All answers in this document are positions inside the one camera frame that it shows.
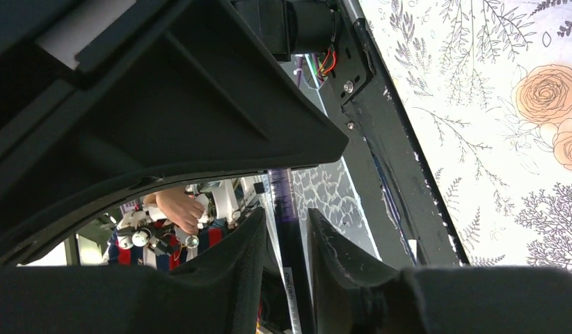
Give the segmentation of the purple pen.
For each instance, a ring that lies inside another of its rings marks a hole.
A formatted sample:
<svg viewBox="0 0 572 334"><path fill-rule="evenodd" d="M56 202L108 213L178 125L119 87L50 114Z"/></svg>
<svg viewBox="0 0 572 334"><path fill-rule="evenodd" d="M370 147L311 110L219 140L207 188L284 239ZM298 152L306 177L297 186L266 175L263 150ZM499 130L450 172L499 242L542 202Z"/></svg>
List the purple pen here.
<svg viewBox="0 0 572 334"><path fill-rule="evenodd" d="M271 169L268 179L292 332L315 333L312 293L291 172Z"/></svg>

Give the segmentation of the operator hand in background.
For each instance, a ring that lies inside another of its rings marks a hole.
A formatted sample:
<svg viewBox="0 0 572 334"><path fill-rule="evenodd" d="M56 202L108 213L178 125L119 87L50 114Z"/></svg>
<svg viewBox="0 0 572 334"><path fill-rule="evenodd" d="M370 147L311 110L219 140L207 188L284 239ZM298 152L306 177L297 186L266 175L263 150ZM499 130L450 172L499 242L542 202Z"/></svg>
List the operator hand in background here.
<svg viewBox="0 0 572 334"><path fill-rule="evenodd" d="M143 198L144 205L156 205L172 223L188 234L198 234L198 220L205 207L185 194L185 187L164 189Z"/></svg>

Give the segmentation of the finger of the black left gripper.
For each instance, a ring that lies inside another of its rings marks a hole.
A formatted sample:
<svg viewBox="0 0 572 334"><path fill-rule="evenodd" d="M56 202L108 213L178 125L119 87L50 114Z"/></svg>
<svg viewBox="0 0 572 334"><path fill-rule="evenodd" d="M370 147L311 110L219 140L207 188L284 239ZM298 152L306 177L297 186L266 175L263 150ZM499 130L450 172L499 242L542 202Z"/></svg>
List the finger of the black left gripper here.
<svg viewBox="0 0 572 334"><path fill-rule="evenodd" d="M0 267L149 192L347 143L228 1L0 1Z"/></svg>

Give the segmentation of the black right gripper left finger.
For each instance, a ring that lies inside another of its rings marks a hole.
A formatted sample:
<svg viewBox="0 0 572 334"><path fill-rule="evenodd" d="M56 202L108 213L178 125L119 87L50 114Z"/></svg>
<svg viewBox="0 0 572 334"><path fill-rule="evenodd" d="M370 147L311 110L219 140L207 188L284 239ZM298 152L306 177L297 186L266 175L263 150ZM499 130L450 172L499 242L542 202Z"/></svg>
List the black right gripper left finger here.
<svg viewBox="0 0 572 334"><path fill-rule="evenodd" d="M148 266L0 271L0 333L254 333L266 214L163 273Z"/></svg>

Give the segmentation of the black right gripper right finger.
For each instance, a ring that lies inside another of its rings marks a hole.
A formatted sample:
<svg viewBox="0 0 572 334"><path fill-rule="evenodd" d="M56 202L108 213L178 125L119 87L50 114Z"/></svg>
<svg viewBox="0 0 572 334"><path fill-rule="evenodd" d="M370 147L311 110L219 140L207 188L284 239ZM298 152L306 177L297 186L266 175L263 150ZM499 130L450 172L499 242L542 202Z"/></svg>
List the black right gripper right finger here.
<svg viewBox="0 0 572 334"><path fill-rule="evenodd" d="M308 212L318 333L572 333L572 274L552 267L397 270Z"/></svg>

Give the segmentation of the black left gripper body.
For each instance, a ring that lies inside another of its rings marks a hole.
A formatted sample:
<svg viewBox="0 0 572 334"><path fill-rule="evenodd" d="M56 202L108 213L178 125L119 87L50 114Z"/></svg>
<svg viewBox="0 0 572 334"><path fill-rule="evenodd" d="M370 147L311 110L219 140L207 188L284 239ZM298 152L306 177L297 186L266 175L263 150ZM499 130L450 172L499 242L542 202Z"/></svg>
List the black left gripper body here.
<svg viewBox="0 0 572 334"><path fill-rule="evenodd" d="M0 152L169 152L193 118L192 1L0 1Z"/></svg>

